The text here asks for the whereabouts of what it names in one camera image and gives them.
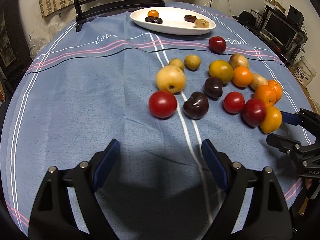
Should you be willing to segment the yellow orange citrus fruit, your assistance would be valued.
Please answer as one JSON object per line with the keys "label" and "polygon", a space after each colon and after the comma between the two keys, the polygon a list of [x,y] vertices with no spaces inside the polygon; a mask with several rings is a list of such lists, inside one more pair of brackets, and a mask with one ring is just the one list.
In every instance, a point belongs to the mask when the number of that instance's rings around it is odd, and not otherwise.
{"label": "yellow orange citrus fruit", "polygon": [[259,128],[264,134],[275,132],[282,123],[282,114],[279,109],[274,106],[266,108],[265,120],[260,124]]}

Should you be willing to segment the large red plum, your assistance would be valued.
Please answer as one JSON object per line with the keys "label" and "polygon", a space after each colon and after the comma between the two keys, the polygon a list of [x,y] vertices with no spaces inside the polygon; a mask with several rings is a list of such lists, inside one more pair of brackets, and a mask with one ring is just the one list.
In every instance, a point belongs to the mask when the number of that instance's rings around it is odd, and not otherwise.
{"label": "large red plum", "polygon": [[260,100],[253,98],[245,103],[241,115],[246,124],[257,127],[265,120],[266,107]]}

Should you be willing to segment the mandarin orange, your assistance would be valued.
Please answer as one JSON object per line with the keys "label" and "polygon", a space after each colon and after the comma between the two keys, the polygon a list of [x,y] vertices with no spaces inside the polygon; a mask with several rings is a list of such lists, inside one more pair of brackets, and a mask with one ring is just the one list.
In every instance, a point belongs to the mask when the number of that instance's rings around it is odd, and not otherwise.
{"label": "mandarin orange", "polygon": [[280,83],[278,83],[275,80],[268,80],[268,85],[273,89],[275,95],[276,95],[276,102],[278,102],[283,94],[283,90],[282,87],[280,85]]}
{"label": "mandarin orange", "polygon": [[276,103],[276,94],[272,87],[269,85],[259,86],[255,90],[253,98],[260,100],[265,107],[274,106],[274,104]]}

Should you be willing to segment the beige potato fruit front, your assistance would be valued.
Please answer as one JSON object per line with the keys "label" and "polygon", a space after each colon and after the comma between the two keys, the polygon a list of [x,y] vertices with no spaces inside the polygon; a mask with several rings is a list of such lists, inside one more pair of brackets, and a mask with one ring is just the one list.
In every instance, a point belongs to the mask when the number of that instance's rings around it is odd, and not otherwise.
{"label": "beige potato fruit front", "polygon": [[256,91],[258,87],[263,85],[268,85],[268,81],[260,74],[253,73],[252,77],[253,77],[253,80],[249,85],[252,90]]}

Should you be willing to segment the beige potato fruit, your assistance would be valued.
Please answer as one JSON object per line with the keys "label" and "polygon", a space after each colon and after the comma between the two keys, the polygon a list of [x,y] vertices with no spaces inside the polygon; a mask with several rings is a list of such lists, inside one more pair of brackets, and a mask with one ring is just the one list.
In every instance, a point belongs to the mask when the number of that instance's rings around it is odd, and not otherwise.
{"label": "beige potato fruit", "polygon": [[244,55],[235,53],[229,59],[229,64],[232,66],[233,69],[236,67],[242,66],[249,69],[249,61]]}
{"label": "beige potato fruit", "polygon": [[263,85],[268,85],[268,81],[260,74],[253,73],[252,77],[253,77],[253,80],[249,85],[252,90],[256,91],[258,87]]}

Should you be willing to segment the red tomato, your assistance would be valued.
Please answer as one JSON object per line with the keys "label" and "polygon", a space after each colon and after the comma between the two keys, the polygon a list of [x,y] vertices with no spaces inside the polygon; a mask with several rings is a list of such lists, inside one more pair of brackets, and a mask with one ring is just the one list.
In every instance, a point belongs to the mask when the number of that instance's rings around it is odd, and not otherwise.
{"label": "red tomato", "polygon": [[239,92],[230,92],[223,100],[223,107],[229,114],[240,113],[245,105],[245,99]]}
{"label": "red tomato", "polygon": [[174,94],[167,91],[154,92],[149,98],[150,113],[161,119],[166,119],[174,114],[177,100]]}

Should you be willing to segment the dark cherry back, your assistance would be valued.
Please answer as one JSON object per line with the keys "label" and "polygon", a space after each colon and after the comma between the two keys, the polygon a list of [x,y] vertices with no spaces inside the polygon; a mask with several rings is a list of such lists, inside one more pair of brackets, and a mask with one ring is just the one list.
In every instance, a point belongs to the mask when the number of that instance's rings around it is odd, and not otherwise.
{"label": "dark cherry back", "polygon": [[219,77],[209,77],[204,83],[204,92],[212,99],[218,99],[223,94],[223,81]]}

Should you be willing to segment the dark cherry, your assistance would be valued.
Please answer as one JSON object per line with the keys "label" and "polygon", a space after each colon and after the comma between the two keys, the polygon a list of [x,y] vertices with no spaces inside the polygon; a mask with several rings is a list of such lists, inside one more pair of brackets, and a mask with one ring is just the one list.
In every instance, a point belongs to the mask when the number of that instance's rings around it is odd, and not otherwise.
{"label": "dark cherry", "polygon": [[218,99],[223,94],[223,81],[219,77],[209,77],[204,83],[204,92],[212,99]]}
{"label": "dark cherry", "polygon": [[191,119],[203,118],[209,109],[208,98],[201,92],[193,92],[190,98],[183,104],[184,113]]}

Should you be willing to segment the dark cherry front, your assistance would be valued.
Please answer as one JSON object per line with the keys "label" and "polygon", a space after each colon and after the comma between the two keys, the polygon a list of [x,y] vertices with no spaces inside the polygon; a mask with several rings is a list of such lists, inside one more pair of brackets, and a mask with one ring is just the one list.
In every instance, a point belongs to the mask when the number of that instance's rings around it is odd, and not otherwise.
{"label": "dark cherry front", "polygon": [[208,98],[201,92],[193,92],[190,98],[183,104],[184,113],[191,119],[203,118],[209,109]]}

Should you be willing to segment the yellow pale pear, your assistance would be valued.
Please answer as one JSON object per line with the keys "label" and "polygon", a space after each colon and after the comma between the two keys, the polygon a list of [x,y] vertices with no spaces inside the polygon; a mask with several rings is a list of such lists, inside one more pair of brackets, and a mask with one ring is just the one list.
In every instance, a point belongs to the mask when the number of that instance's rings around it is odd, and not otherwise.
{"label": "yellow pale pear", "polygon": [[185,87],[186,77],[180,68],[169,65],[158,71],[155,81],[159,90],[179,93]]}

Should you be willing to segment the small longan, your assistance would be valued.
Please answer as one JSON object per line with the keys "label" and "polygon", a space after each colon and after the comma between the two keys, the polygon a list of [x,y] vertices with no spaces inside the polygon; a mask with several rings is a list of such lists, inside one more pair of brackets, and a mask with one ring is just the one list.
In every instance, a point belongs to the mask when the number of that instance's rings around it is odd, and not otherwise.
{"label": "small longan", "polygon": [[188,55],[184,59],[184,64],[189,70],[197,70],[201,64],[201,59],[196,55]]}
{"label": "small longan", "polygon": [[178,58],[170,60],[168,65],[175,66],[175,67],[179,68],[181,71],[184,71],[184,69],[185,69],[184,62]]}

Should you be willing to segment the large beige round fruit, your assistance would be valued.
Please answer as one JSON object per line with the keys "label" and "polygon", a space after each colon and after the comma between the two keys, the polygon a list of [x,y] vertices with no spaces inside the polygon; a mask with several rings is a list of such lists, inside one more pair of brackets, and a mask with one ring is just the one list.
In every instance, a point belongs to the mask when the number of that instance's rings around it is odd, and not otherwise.
{"label": "large beige round fruit", "polygon": [[210,27],[210,23],[204,19],[196,19],[194,22],[195,28],[207,29]]}

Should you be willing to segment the dark maroon mangosteen fruit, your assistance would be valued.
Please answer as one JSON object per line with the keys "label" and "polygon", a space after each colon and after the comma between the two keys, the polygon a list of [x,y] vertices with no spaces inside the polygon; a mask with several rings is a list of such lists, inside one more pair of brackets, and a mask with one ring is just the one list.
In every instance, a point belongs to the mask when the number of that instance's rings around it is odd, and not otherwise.
{"label": "dark maroon mangosteen fruit", "polygon": [[190,23],[194,23],[197,20],[197,17],[194,15],[185,15],[184,20]]}

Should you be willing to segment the large dark wrinkled fruit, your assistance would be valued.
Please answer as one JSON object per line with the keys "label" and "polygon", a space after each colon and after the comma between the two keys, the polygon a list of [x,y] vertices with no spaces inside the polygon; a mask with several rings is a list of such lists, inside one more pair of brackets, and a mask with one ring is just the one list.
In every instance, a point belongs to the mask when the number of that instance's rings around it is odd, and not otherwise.
{"label": "large dark wrinkled fruit", "polygon": [[148,17],[145,18],[145,22],[162,24],[163,20],[161,18],[159,18],[159,17],[148,16]]}

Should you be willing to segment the orange persimmon fruit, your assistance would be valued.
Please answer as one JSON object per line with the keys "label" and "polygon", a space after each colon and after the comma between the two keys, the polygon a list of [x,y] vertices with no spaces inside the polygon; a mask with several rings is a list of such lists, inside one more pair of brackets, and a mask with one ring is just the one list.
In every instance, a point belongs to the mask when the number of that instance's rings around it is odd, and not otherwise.
{"label": "orange persimmon fruit", "polygon": [[159,12],[157,10],[150,10],[148,12],[148,17],[159,17]]}

